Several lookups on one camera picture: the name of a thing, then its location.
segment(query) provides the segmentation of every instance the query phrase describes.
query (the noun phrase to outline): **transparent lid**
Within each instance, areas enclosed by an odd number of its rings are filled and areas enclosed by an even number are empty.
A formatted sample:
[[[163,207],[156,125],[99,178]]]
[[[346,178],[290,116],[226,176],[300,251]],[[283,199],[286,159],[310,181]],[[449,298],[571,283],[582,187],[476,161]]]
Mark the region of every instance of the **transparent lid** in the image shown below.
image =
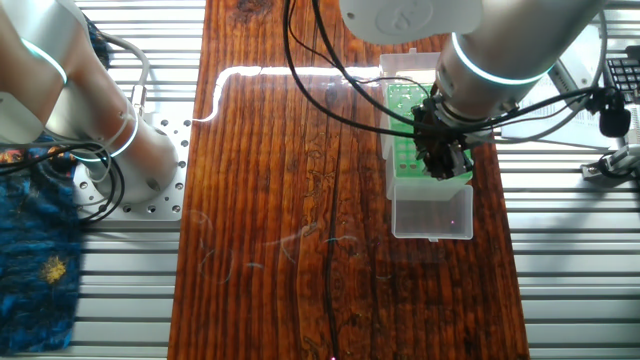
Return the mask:
[[[394,186],[392,229],[397,238],[473,237],[473,187]]]

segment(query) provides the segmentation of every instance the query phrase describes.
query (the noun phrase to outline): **black cable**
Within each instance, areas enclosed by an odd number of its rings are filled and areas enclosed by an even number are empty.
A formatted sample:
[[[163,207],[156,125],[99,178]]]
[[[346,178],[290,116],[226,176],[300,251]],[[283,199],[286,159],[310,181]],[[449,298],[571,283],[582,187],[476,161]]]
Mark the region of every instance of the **black cable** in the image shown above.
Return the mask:
[[[115,193],[116,193],[116,178],[113,174],[113,165],[115,163],[115,159],[111,159],[111,168],[109,168],[108,163],[106,162],[107,160],[104,157],[106,156],[110,156],[109,154],[102,153],[102,154],[97,154],[98,158],[100,159],[100,161],[102,161],[102,163],[105,165],[105,167],[108,169],[109,171],[109,179],[111,180],[111,189],[109,192],[109,196],[107,197],[107,201],[105,204],[99,205],[98,206],[98,211],[94,212],[93,214],[84,217],[82,219],[80,219],[80,223],[82,225],[90,225],[93,224],[94,221],[92,220],[93,218],[100,216],[100,214],[104,213],[105,211],[107,211],[107,209],[109,209],[109,205],[111,205],[111,203],[113,202],[113,198],[115,197]]]
[[[291,0],[285,0],[284,2],[284,11],[283,11],[283,19],[282,19],[282,27],[283,27],[283,40],[284,40],[284,52],[285,52],[285,57],[287,59],[287,65],[289,66],[289,69],[291,70],[291,76],[293,77],[296,86],[298,86],[298,88],[300,89],[300,92],[302,92],[302,95],[304,95],[304,97],[313,105],[315,106],[318,110],[320,110],[320,112],[322,112],[323,114],[336,119],[338,121],[340,121],[343,124],[361,129],[361,130],[366,130],[366,131],[371,131],[371,132],[375,132],[378,134],[386,134],[386,135],[392,135],[392,136],[398,136],[398,137],[405,137],[405,138],[411,138],[411,139],[415,139],[418,138],[419,136],[413,134],[413,133],[405,133],[405,132],[400,132],[400,131],[394,131],[394,130],[388,130],[388,129],[382,129],[382,128],[378,128],[378,127],[374,127],[374,126],[369,126],[369,125],[364,125],[364,124],[360,124],[357,123],[353,120],[349,120],[347,118],[344,118],[340,115],[337,115],[335,113],[333,113],[331,110],[325,108],[324,106],[322,106],[322,104],[320,104],[313,96],[311,96],[311,94],[307,91],[307,89],[305,88],[304,84],[302,83],[302,80],[300,80],[300,77],[298,76],[298,73],[296,71],[296,67],[295,64],[293,63],[293,57],[291,55],[291,47],[290,47],[290,43],[289,43],[289,10],[290,10],[290,6],[291,6]]]
[[[329,60],[328,57],[324,56],[323,54],[321,54],[320,52],[312,49],[311,47],[309,47],[307,44],[303,43],[302,40],[300,40],[296,34],[293,32],[293,27],[291,25],[291,21],[293,19],[293,12],[296,8],[296,4],[297,4],[298,0],[293,0],[293,3],[291,4],[291,10],[289,11],[289,34],[291,34],[291,37],[293,38],[293,40],[295,40],[298,45],[302,46],[303,48],[305,48],[307,51],[320,56],[321,58],[323,58],[326,62],[328,62],[329,64],[331,64],[333,67],[336,67],[336,64],[333,63],[333,61]]]
[[[56,149],[55,151],[52,151],[50,153],[47,153],[45,155],[42,156],[38,156],[37,158],[34,159],[30,159],[30,160],[24,160],[18,163],[12,163],[9,164],[10,166],[5,166],[6,167],[10,167],[9,170],[4,170],[4,171],[0,171],[0,176],[7,176],[7,175],[12,175],[15,174],[19,171],[22,171],[24,169],[27,169],[29,167],[35,166],[43,161],[46,161],[48,159],[54,158],[60,154],[64,154],[73,150],[78,150],[78,149],[87,149],[90,151],[95,151],[100,149],[99,146],[94,145],[94,144],[78,144],[78,145],[72,145],[72,146],[68,146],[68,147],[62,147],[60,149]],[[100,161],[102,162],[102,164],[105,166],[105,168],[108,168],[108,162],[105,158],[103,158],[103,156],[109,156],[106,152],[102,153],[102,154],[98,154],[98,158],[100,159]],[[95,224],[97,222],[100,222],[102,220],[104,220],[106,217],[108,217],[109,215],[111,215],[115,209],[118,208],[118,206],[120,206],[120,203],[122,202],[122,199],[124,197],[124,186],[125,186],[125,180],[124,180],[124,176],[122,174],[122,170],[120,169],[120,166],[118,165],[118,163],[115,161],[115,159],[111,159],[111,166],[112,166],[112,170],[109,170],[109,175],[111,177],[111,193],[109,194],[109,197],[107,199],[106,204],[104,205],[100,205],[99,209],[100,211],[89,215],[83,219],[80,219],[80,222],[83,225],[92,225]],[[118,200],[116,201],[116,203],[113,205],[113,207],[107,211],[103,216],[101,216],[100,218],[96,219],[96,220],[91,220],[94,217],[100,215],[101,213],[103,213],[105,211],[105,209],[107,209],[109,207],[109,205],[113,202],[113,198],[115,196],[115,191],[116,191],[116,179],[115,176],[113,175],[112,171],[113,169],[118,173],[118,176],[120,178],[120,184],[121,184],[121,193],[120,196],[118,198]]]
[[[393,117],[394,119],[396,119],[398,121],[401,121],[401,122],[403,122],[405,124],[412,125],[414,127],[418,127],[418,128],[424,129],[424,130],[434,131],[434,132],[438,132],[438,133],[448,132],[450,134],[451,133],[454,133],[454,134],[472,133],[472,132],[483,130],[483,129],[487,128],[487,127],[491,128],[491,127],[497,126],[501,122],[505,122],[507,120],[511,120],[513,118],[528,114],[530,112],[536,111],[536,110],[538,110],[540,108],[543,108],[545,106],[549,106],[549,105],[554,104],[556,102],[567,100],[567,99],[570,99],[572,97],[576,97],[576,96],[580,96],[580,95],[592,94],[593,92],[598,90],[597,88],[586,88],[586,89],[581,89],[581,90],[577,90],[577,91],[570,92],[570,93],[561,94],[561,95],[558,95],[556,97],[553,97],[553,98],[547,99],[545,101],[542,101],[542,102],[540,102],[538,104],[534,104],[532,106],[529,106],[527,108],[524,108],[524,109],[518,110],[516,112],[507,114],[507,115],[502,116],[500,118],[489,120],[488,122],[483,122],[483,123],[477,124],[477,125],[469,125],[469,126],[458,127],[458,128],[446,128],[446,127],[445,128],[441,128],[441,127],[434,127],[434,126],[430,126],[430,125],[426,125],[426,124],[422,124],[422,123],[417,123],[417,122],[412,121],[410,119],[407,119],[407,118],[405,118],[403,116],[399,116],[398,114],[394,113],[393,111],[391,111],[387,107],[385,107],[382,104],[380,104],[373,97],[371,97],[362,87],[360,87],[359,84],[357,83],[357,81],[352,76],[349,75],[349,73],[346,71],[346,68],[344,67],[344,65],[340,61],[340,58],[338,57],[338,55],[336,54],[335,50],[333,49],[333,46],[331,45],[331,41],[329,40],[329,36],[327,34],[327,31],[326,31],[326,28],[324,26],[324,23],[322,21],[322,15],[320,13],[319,0],[312,0],[312,5],[313,5],[314,15],[316,17],[316,25],[318,27],[318,31],[320,32],[320,36],[322,37],[324,45],[327,48],[327,51],[329,52],[329,55],[331,56],[331,59],[333,60],[333,63],[336,65],[336,68],[342,73],[342,75],[347,79],[347,81],[349,81],[349,83],[352,85],[352,87],[356,91],[358,91],[358,93],[360,93],[369,103],[371,103],[374,107],[376,107],[377,109],[379,109],[383,113],[385,113],[385,114]]]
[[[532,118],[527,118],[527,119],[518,119],[518,120],[513,120],[513,121],[509,121],[509,120],[505,120],[504,122],[501,122],[499,124],[500,127],[505,127],[505,126],[509,126],[509,125],[514,125],[514,124],[519,124],[519,123],[523,123],[523,122],[528,122],[528,121],[536,121],[536,120],[545,120],[545,119],[549,119],[552,118],[558,114],[560,114],[561,112],[563,112],[564,110],[566,110],[567,108],[569,108],[571,105],[573,105],[576,102],[580,102],[582,100],[584,100],[584,98],[586,97],[586,95],[574,99],[572,101],[570,101],[569,103],[567,103],[567,105],[565,105],[562,109],[555,111],[553,114],[550,115],[546,115],[546,116],[537,116],[537,117],[532,117]],[[490,128],[487,129],[483,129],[483,130],[489,130],[489,129],[493,129],[494,126],[491,126]]]
[[[331,61],[331,59],[329,59],[324,54],[321,54],[319,51],[311,48],[310,46],[308,46],[307,44],[302,42],[302,40],[300,40],[298,38],[298,36],[295,34],[295,32],[293,31],[293,27],[291,25],[291,22],[292,22],[292,19],[293,19],[293,13],[295,11],[297,2],[298,2],[298,0],[293,0],[293,2],[291,3],[291,11],[289,11],[289,34],[291,35],[293,40],[295,40],[295,42],[298,45],[302,46],[305,50],[309,51],[310,53],[321,57],[327,63],[329,63],[331,66],[336,68],[336,64],[333,61]],[[380,82],[382,80],[403,80],[403,81],[410,82],[410,83],[412,83],[412,84],[414,84],[416,86],[419,86],[420,89],[422,89],[422,91],[424,91],[424,93],[427,95],[427,97],[431,97],[431,93],[422,84],[420,84],[419,82],[417,82],[417,81],[415,81],[413,79],[409,79],[409,78],[405,78],[405,77],[401,77],[401,76],[384,76],[384,77],[378,77],[378,78],[371,79],[371,80],[357,80],[357,79],[355,79],[356,82],[358,82],[359,84],[362,84],[362,85],[371,84],[371,83],[374,83],[374,82]]]
[[[342,75],[345,77],[345,79],[347,79],[347,81],[351,84],[351,86],[358,92],[360,93],[360,95],[362,95],[362,97],[364,97],[369,103],[371,103],[376,109],[382,111],[383,113],[391,116],[392,118],[405,123],[407,125],[411,125],[413,127],[417,127],[420,128],[422,130],[426,130],[426,131],[433,131],[435,133],[439,133],[439,134],[459,134],[460,131],[454,128],[448,128],[448,127],[436,127],[436,126],[432,126],[432,125],[427,125],[424,123],[420,123],[420,122],[416,122],[412,119],[406,118],[404,116],[398,115],[395,112],[393,112],[391,109],[387,108],[386,106],[380,104],[376,99],[374,99],[371,95],[369,95],[369,93],[367,93],[359,84],[358,82],[351,76],[349,75],[349,73],[347,72],[347,69],[344,67],[344,65],[342,64],[342,62],[340,61],[340,58],[338,57],[338,54],[336,54],[335,50],[333,49],[333,46],[331,45],[331,41],[329,40],[329,35],[327,34],[327,29],[324,27],[324,22],[322,21],[322,14],[320,13],[320,3],[319,0],[312,0],[311,1],[312,5],[313,5],[313,13],[315,15],[316,18],[316,25],[318,27],[318,31],[320,32],[320,37],[322,38],[322,41],[324,42],[325,47],[327,48],[327,52],[329,53],[329,55],[331,56],[331,60],[333,60],[333,63],[335,64],[335,67],[342,73]]]
[[[11,166],[7,166],[10,167],[11,169],[9,170],[4,170],[4,171],[0,171],[0,176],[7,176],[7,175],[11,175],[14,173],[17,173],[21,170],[24,170],[26,168],[29,168],[31,166],[34,166],[36,164],[39,164],[45,160],[54,158],[60,154],[64,154],[66,152],[72,151],[72,150],[77,150],[77,149],[89,149],[90,145],[88,144],[79,144],[79,145],[72,145],[69,147],[63,147],[60,149],[57,149],[53,152],[47,153],[45,155],[42,156],[38,156],[37,158],[34,159],[30,159],[30,160],[24,160],[18,163],[12,163],[10,164]]]
[[[125,180],[124,180],[124,175],[122,174],[122,169],[120,168],[120,165],[118,165],[118,163],[116,162],[115,159],[111,159],[111,171],[116,171],[118,174],[118,177],[120,178],[120,195],[118,196],[118,199],[116,200],[116,202],[113,204],[113,207],[111,207],[111,209],[109,211],[107,211],[104,215],[102,215],[101,217],[95,219],[95,220],[90,220],[85,222],[84,225],[93,225],[96,224],[104,219],[106,219],[107,217],[109,217],[109,215],[113,214],[114,211],[116,211],[116,209],[120,206],[120,204],[122,204],[122,199],[124,198],[124,191],[125,191]],[[113,184],[115,184],[115,179],[113,179],[112,176],[112,180],[111,180],[111,189],[113,190],[111,192],[111,194],[109,194],[110,196],[113,195],[113,193],[115,192],[115,186]]]
[[[602,173],[602,175],[611,178],[611,179],[626,179],[629,178],[629,180],[640,180],[639,178],[633,176],[633,172],[635,170],[627,170],[626,173],[624,174],[616,174],[614,172],[609,171],[609,169],[607,169],[607,161],[604,159],[606,156],[614,154],[614,152],[609,152],[606,153],[604,155],[602,155],[602,157],[600,157],[600,160],[598,160],[598,170],[600,170],[600,173]]]

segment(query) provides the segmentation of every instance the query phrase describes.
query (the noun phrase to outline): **green circuit board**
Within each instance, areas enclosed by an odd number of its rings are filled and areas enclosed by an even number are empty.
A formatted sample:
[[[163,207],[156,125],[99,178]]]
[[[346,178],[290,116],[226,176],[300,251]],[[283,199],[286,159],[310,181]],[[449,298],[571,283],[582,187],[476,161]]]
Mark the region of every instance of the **green circuit board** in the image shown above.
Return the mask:
[[[427,90],[431,90],[431,85],[423,85]],[[387,88],[387,105],[393,112],[406,118],[413,119],[411,108],[422,103],[427,94],[418,85],[393,84]],[[411,125],[402,123],[396,119],[390,119],[391,130],[413,132]],[[425,177],[423,161],[416,160],[416,145],[409,138],[394,138],[395,149],[395,167],[396,176],[399,178],[425,178],[438,181],[433,178]],[[467,156],[471,156],[471,152],[465,152]],[[460,178],[466,177],[470,180],[472,173],[460,175]]]

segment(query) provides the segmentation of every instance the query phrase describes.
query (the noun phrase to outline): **keyboard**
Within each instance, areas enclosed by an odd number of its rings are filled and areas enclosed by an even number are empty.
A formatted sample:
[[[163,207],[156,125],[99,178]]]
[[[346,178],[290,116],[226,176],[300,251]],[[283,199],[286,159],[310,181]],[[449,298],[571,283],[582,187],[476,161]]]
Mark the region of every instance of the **keyboard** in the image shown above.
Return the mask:
[[[622,91],[627,104],[640,98],[640,61],[636,59],[610,59],[609,70],[615,86]]]

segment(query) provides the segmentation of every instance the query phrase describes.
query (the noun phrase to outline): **white cable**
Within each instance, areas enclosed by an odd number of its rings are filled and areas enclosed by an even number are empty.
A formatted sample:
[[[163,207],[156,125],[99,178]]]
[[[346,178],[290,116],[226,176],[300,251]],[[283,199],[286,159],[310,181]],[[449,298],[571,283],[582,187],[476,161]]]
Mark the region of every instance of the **white cable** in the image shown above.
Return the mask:
[[[606,65],[606,61],[607,61],[607,47],[608,47],[608,41],[609,41],[609,33],[607,31],[607,18],[604,15],[604,10],[600,12],[600,25],[601,25],[601,30],[602,30],[602,44],[600,47],[600,62],[598,63],[598,69],[596,70],[596,74],[593,78],[593,82],[591,83],[591,87],[597,87],[598,83],[600,81],[600,78],[602,77],[602,73],[604,72],[604,67]],[[578,114],[584,110],[585,105],[587,104],[587,102],[589,101],[589,98],[585,98],[584,100],[582,100],[579,104],[578,107],[571,113],[569,114],[564,120],[562,120],[561,122],[559,122],[558,124],[552,126],[551,128],[536,134],[536,135],[532,135],[526,138],[521,138],[521,139],[509,139],[509,140],[500,140],[500,139],[491,139],[491,138],[486,138],[486,137],[481,137],[481,136],[475,136],[472,134],[468,134],[467,137],[473,140],[477,140],[477,141],[482,141],[482,142],[486,142],[486,143],[490,143],[490,144],[501,144],[501,145],[512,145],[512,144],[521,144],[521,143],[525,143],[525,142],[529,142],[529,141],[538,141],[542,138],[544,138],[545,136],[551,135],[554,132],[560,130],[562,127],[566,126],[569,122],[571,122],[571,120],[573,120],[576,116],[578,116]]]
[[[137,46],[118,36],[110,35],[104,32],[102,33],[102,35],[105,40],[107,40],[107,42],[131,51],[138,59],[140,59],[140,61],[142,61],[142,74],[140,75],[140,80],[138,80],[138,85],[144,86],[147,83],[147,77],[149,77],[149,71],[151,70],[151,63],[149,63],[149,58],[147,57],[147,55],[145,55],[145,53]]]

